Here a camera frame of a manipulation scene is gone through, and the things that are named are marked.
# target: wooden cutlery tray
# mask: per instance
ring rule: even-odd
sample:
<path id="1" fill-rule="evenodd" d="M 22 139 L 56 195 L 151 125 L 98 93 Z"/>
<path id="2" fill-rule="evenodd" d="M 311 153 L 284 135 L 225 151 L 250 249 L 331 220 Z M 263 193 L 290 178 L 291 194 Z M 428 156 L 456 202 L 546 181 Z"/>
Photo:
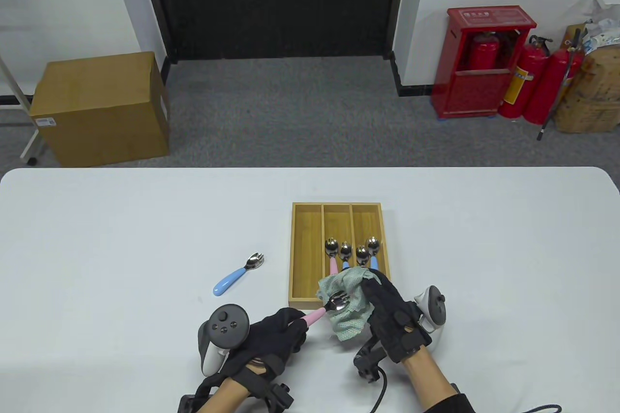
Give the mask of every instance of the wooden cutlery tray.
<path id="1" fill-rule="evenodd" d="M 377 254 L 379 270 L 390 278 L 380 203 L 293 203 L 288 305 L 297 309 L 323 306 L 316 292 L 319 280 L 329 274 L 326 239 L 333 237 L 339 245 L 349 242 L 354 253 L 348 263 L 354 267 L 358 265 L 355 248 L 365 245 L 372 236 L 381 241 Z M 342 260 L 336 258 L 336 261 L 341 271 Z"/>

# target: label on box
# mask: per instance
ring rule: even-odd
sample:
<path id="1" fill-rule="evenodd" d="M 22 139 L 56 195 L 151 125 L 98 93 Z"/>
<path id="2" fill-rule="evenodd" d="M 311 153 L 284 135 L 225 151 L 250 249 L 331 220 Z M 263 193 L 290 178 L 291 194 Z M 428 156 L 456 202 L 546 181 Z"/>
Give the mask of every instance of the label on box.
<path id="1" fill-rule="evenodd" d="M 56 127 L 56 121 L 53 117 L 38 117 L 35 119 L 35 124 L 38 127 Z"/>
<path id="2" fill-rule="evenodd" d="M 159 98 L 159 103 L 161 105 L 161 110 L 164 112 L 164 117 L 166 118 L 166 121 L 168 121 L 168 110 L 166 109 L 166 103 L 164 102 L 164 97 Z"/>
<path id="3" fill-rule="evenodd" d="M 497 6 L 489 8 L 459 8 L 457 11 L 467 27 L 533 25 L 531 19 L 529 19 L 521 8 L 515 8 L 513 6 L 507 6 L 505 8 L 498 8 Z"/>

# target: cardboard box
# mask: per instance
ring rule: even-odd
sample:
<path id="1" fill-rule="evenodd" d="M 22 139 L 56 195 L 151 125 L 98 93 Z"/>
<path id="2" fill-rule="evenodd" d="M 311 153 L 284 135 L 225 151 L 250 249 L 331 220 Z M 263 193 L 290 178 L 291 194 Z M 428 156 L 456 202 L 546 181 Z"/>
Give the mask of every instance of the cardboard box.
<path id="1" fill-rule="evenodd" d="M 620 101 L 595 101 L 571 92 L 554 120 L 561 132 L 608 132 L 620 123 Z"/>
<path id="2" fill-rule="evenodd" d="M 589 54 L 571 88 L 585 99 L 620 100 L 620 46 L 602 47 Z"/>
<path id="3" fill-rule="evenodd" d="M 572 45 L 573 39 L 575 38 L 575 32 L 578 29 L 581 31 L 579 37 L 583 39 L 583 35 L 585 35 L 586 30 L 587 30 L 587 24 L 585 23 L 571 24 L 570 26 L 567 26 L 566 28 L 566 32 L 564 33 L 564 38 L 562 39 L 560 48 L 569 48 Z"/>
<path id="4" fill-rule="evenodd" d="M 31 108 L 64 167 L 169 154 L 169 114 L 152 52 L 49 63 Z"/>

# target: hand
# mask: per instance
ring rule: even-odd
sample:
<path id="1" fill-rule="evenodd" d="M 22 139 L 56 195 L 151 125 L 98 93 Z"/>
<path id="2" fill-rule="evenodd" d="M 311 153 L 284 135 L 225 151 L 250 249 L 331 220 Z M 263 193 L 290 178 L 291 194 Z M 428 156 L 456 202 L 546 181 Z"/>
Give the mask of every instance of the hand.
<path id="1" fill-rule="evenodd" d="M 308 325 L 301 319 L 303 316 L 305 314 L 298 309 L 286 307 L 255 322 L 250 326 L 250 333 L 243 344 L 230 351 L 221 373 L 231 376 L 246 365 L 255 368 L 252 371 L 261 373 L 264 366 L 265 371 L 261 376 L 273 380 L 277 373 L 269 363 L 264 364 L 264 357 L 273 355 L 281 362 L 281 370 L 284 370 L 291 354 L 297 353 L 306 342 Z"/>
<path id="2" fill-rule="evenodd" d="M 374 306 L 368 318 L 370 329 L 379 337 L 383 349 L 394 363 L 415 353 L 421 345 L 428 345 L 432 339 L 418 325 L 421 311 L 414 302 L 405 302 L 396 287 L 385 274 L 370 269 L 381 283 L 374 279 L 361 281 L 361 289 Z"/>
<path id="3" fill-rule="evenodd" d="M 250 326 L 246 340 L 228 354 L 228 358 L 219 373 L 205 378 L 196 391 L 190 411 L 195 412 L 203 407 L 208 410 L 221 406 L 222 411 L 234 411 L 248 396 L 248 390 L 240 386 L 230 377 L 239 373 L 246 366 L 266 382 L 271 382 L 277 374 L 284 371 L 284 366 L 292 353 L 296 353 L 306 342 L 308 325 L 301 318 L 305 316 L 294 308 L 282 308 L 272 316 Z M 227 386 L 215 393 L 218 402 L 207 402 L 213 386 Z"/>

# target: dish towel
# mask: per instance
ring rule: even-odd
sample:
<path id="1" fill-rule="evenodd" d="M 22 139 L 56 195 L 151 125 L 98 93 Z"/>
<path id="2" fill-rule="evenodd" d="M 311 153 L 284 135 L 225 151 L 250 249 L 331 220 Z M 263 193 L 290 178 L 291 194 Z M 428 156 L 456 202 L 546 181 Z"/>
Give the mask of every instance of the dish towel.
<path id="1" fill-rule="evenodd" d="M 361 290 L 361 280 L 379 278 L 363 266 L 355 266 L 319 281 L 316 296 L 327 303 L 331 295 L 337 291 L 345 291 L 349 295 L 349 304 L 342 311 L 328 311 L 327 317 L 332 323 L 334 333 L 341 342 L 357 336 L 372 314 L 374 307 Z"/>

